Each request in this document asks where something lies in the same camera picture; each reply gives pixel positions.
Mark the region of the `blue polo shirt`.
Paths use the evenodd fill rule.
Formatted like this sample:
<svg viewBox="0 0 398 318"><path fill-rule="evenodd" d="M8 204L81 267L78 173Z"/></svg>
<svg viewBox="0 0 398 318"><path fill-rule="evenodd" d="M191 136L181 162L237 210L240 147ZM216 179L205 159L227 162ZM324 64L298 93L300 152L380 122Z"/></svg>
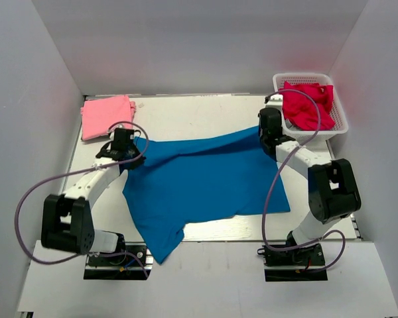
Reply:
<svg viewBox="0 0 398 318"><path fill-rule="evenodd" d="M123 195L136 229L161 264L188 223L291 210L276 162L264 153L258 128L197 140L135 138L146 160L129 171Z"/></svg>

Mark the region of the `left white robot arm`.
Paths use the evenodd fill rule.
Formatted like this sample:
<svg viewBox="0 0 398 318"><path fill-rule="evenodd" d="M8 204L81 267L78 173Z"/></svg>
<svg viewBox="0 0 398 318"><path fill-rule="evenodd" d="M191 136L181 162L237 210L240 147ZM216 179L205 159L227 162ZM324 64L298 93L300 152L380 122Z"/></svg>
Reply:
<svg viewBox="0 0 398 318"><path fill-rule="evenodd" d="M127 150L101 149L91 172L86 172L62 194L50 194L44 200L42 246L81 255L122 252L123 235L95 229L92 207L122 171L136 168L144 161L135 145Z"/></svg>

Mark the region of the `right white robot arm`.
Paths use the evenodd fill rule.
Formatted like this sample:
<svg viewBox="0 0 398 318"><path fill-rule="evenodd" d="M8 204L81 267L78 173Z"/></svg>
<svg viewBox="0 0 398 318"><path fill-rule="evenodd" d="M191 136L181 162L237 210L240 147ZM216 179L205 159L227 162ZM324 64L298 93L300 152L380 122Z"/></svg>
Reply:
<svg viewBox="0 0 398 318"><path fill-rule="evenodd" d="M321 157L284 135L281 129L260 128L259 141L264 152L281 163L265 200L261 222L264 242L267 242L265 218L269 199L283 168L289 166L308 182L309 212L289 233L284 247L268 245L269 250L287 252L315 245L333 233L331 228L336 223L361 208L362 201L348 160Z"/></svg>

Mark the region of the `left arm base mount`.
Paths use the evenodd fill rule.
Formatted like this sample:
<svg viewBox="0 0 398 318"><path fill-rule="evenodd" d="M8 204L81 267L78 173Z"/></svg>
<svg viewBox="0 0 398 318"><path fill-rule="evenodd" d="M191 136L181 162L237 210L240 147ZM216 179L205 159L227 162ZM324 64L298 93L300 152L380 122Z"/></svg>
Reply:
<svg viewBox="0 0 398 318"><path fill-rule="evenodd" d="M144 243L126 243L126 251L134 254L151 273L154 258ZM145 281L147 277L139 263L130 255L114 257L87 257L84 268L85 280Z"/></svg>

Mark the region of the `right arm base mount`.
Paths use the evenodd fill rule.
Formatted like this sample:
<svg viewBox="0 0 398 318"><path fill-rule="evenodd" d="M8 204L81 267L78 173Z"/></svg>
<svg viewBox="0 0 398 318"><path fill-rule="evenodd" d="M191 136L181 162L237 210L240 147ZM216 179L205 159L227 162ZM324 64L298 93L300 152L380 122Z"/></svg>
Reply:
<svg viewBox="0 0 398 318"><path fill-rule="evenodd" d="M257 255L263 257L266 282L323 282L328 280L320 244L282 252L272 251L263 245L257 249Z"/></svg>

